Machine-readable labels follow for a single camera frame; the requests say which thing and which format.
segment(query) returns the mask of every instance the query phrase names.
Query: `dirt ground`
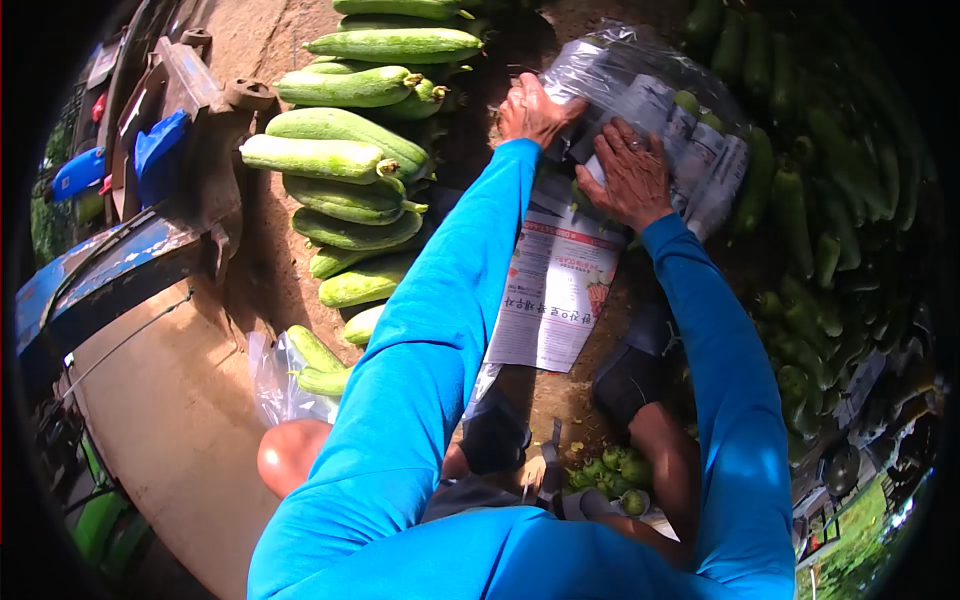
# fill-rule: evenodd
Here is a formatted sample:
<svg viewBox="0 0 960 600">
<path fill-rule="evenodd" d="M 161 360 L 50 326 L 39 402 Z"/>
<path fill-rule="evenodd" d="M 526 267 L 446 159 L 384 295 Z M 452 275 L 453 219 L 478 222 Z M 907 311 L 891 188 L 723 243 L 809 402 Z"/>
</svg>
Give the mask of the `dirt ground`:
<svg viewBox="0 0 960 600">
<path fill-rule="evenodd" d="M 439 183 L 466 188 L 487 164 L 495 143 L 493 110 L 519 73 L 540 72 L 549 66 L 564 43 L 598 29 L 602 17 L 650 25 L 672 38 L 685 17 L 685 4 L 555 0 L 547 1 L 538 12 L 494 21 L 497 34 L 488 44 L 486 56 L 471 60 L 474 71 L 460 76 L 467 103 L 445 124 L 449 135 L 440 143 L 444 162 L 437 171 Z M 312 56 L 300 44 L 335 31 L 339 18 L 327 0 L 207 0 L 194 11 L 191 25 L 205 26 L 213 34 L 211 69 L 218 79 L 253 77 L 272 83 L 310 62 Z M 362 350 L 344 341 L 341 330 L 345 318 L 356 311 L 342 315 L 317 301 L 320 282 L 306 271 L 312 251 L 289 227 L 290 215 L 297 207 L 286 197 L 279 174 L 255 174 L 244 199 L 241 249 L 230 264 L 225 292 L 216 301 L 226 305 L 244 332 L 255 327 L 257 317 L 277 333 L 291 324 L 308 325 L 351 365 Z M 755 238 L 749 248 L 728 247 L 726 239 L 712 240 L 708 246 L 721 268 L 738 265 L 724 270 L 743 298 L 759 291 L 753 281 L 764 279 L 756 270 L 754 257 L 765 239 L 763 235 Z M 763 256 L 766 272 L 779 273 L 778 260 L 770 260 L 768 252 Z M 569 463 L 596 453 L 609 439 L 603 422 L 590 409 L 593 373 L 626 332 L 633 308 L 658 293 L 660 287 L 645 252 L 625 255 L 604 314 L 569 373 L 504 368 L 497 385 L 519 412 L 529 415 L 535 444 L 549 439 L 554 417 L 564 422 L 561 444 Z M 669 379 L 667 399 L 682 420 L 694 422 L 684 365 L 671 366 Z M 573 441 L 583 442 L 585 449 L 571 452 Z"/>
</svg>

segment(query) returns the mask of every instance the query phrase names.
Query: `knee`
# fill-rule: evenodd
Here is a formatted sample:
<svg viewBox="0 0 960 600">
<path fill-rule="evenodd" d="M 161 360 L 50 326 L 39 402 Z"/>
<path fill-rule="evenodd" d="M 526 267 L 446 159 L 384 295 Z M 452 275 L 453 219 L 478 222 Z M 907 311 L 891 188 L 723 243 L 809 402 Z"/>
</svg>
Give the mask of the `knee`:
<svg viewBox="0 0 960 600">
<path fill-rule="evenodd" d="M 306 481 L 331 425 L 316 419 L 288 420 L 263 434 L 256 468 L 267 488 L 284 498 Z"/>
</svg>

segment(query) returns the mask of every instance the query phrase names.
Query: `clear plastic bag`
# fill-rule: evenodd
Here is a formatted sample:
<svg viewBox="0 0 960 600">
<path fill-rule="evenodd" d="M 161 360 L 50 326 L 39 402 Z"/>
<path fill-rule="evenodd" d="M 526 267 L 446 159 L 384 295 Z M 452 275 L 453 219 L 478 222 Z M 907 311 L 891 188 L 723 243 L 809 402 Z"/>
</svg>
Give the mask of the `clear plastic bag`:
<svg viewBox="0 0 960 600">
<path fill-rule="evenodd" d="M 740 105 L 717 79 L 687 55 L 662 41 L 647 26 L 628 26 L 603 19 L 603 29 L 575 39 L 540 75 L 544 89 L 555 102 L 565 104 L 580 96 L 602 111 L 616 109 L 618 100 L 637 75 L 649 75 L 674 90 L 686 89 L 701 107 L 715 114 L 736 133 L 750 124 Z M 597 119 L 597 111 L 585 115 Z"/>
<path fill-rule="evenodd" d="M 306 367 L 300 351 L 280 334 L 270 345 L 266 336 L 252 331 L 247 335 L 247 358 L 253 382 L 253 410 L 267 427 L 287 420 L 319 419 L 333 423 L 340 398 L 309 394 L 297 385 L 294 372 Z"/>
<path fill-rule="evenodd" d="M 655 132 L 664 142 L 671 175 L 671 203 L 701 241 L 727 218 L 749 154 L 741 139 L 749 120 L 713 73 L 674 50 L 649 27 L 605 19 L 604 29 L 567 43 L 540 79 L 547 94 L 565 104 L 580 96 L 590 108 L 554 157 L 585 164 L 604 185 L 593 138 L 604 123 L 619 116 L 640 133 Z M 691 114 L 674 97 L 687 90 L 697 99 Z M 712 113 L 724 125 L 715 131 L 698 122 Z"/>
</svg>

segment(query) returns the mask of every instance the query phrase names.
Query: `pile of gourds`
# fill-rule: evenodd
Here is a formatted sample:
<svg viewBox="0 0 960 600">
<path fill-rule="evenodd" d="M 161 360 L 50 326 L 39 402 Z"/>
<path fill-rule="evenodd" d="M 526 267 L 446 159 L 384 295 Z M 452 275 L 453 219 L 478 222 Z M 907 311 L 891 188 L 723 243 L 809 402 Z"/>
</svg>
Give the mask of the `pile of gourds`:
<svg viewBox="0 0 960 600">
<path fill-rule="evenodd" d="M 851 371 L 901 340 L 904 264 L 922 180 L 936 172 L 909 103 L 838 3 L 743 14 L 698 0 L 684 49 L 751 108 L 752 160 L 732 216 L 751 235 L 769 206 L 789 275 L 753 311 L 790 431 L 791 462 Z M 771 33 L 768 20 L 783 33 Z"/>
<path fill-rule="evenodd" d="M 244 162 L 283 174 L 302 207 L 294 231 L 318 247 L 310 260 L 323 279 L 320 302 L 344 308 L 384 300 L 412 266 L 432 228 L 417 196 L 436 180 L 438 113 L 462 98 L 450 79 L 479 54 L 489 21 L 481 12 L 513 8 L 479 0 L 333 0 L 337 32 L 303 47 L 318 55 L 275 83 L 292 109 L 241 146 Z M 345 339 L 365 345 L 383 312 L 350 319 Z M 338 396 L 350 370 L 309 330 L 287 331 L 309 366 L 297 373 L 307 392 Z"/>
</svg>

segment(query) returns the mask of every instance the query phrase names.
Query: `black shoe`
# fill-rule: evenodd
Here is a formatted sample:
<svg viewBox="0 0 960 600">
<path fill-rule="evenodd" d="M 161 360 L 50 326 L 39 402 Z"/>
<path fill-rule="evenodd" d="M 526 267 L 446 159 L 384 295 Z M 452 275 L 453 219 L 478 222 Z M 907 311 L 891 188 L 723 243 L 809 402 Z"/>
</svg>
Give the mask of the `black shoe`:
<svg viewBox="0 0 960 600">
<path fill-rule="evenodd" d="M 664 302 L 637 311 L 630 330 L 593 376 L 593 406 L 626 430 L 636 411 L 660 399 L 663 359 L 680 348 L 680 332 Z"/>
<path fill-rule="evenodd" d="M 464 423 L 460 442 L 470 472 L 490 475 L 517 470 L 526 462 L 530 427 L 496 388 L 487 391 L 482 404 L 490 408 Z"/>
</svg>

